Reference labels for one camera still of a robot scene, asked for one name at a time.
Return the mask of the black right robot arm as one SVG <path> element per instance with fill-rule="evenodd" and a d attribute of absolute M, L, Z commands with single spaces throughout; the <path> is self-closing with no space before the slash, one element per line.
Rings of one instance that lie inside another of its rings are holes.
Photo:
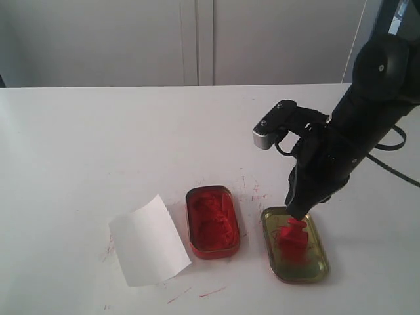
<path fill-rule="evenodd" d="M 285 204 L 301 220 L 344 187 L 381 139 L 419 105 L 419 40 L 386 34 L 356 57 L 352 84 L 327 123 L 313 123 L 292 150 Z"/>

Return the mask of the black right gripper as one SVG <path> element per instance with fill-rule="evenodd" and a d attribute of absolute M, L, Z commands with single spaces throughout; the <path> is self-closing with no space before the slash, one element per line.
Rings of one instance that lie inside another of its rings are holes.
<path fill-rule="evenodd" d="M 297 108 L 290 130 L 300 136 L 292 149 L 296 165 L 289 176 L 286 211 L 296 220 L 320 203 L 327 202 L 349 180 L 352 160 L 358 157 L 350 146 L 358 116 L 351 108 L 336 108 L 331 120 L 316 110 Z"/>

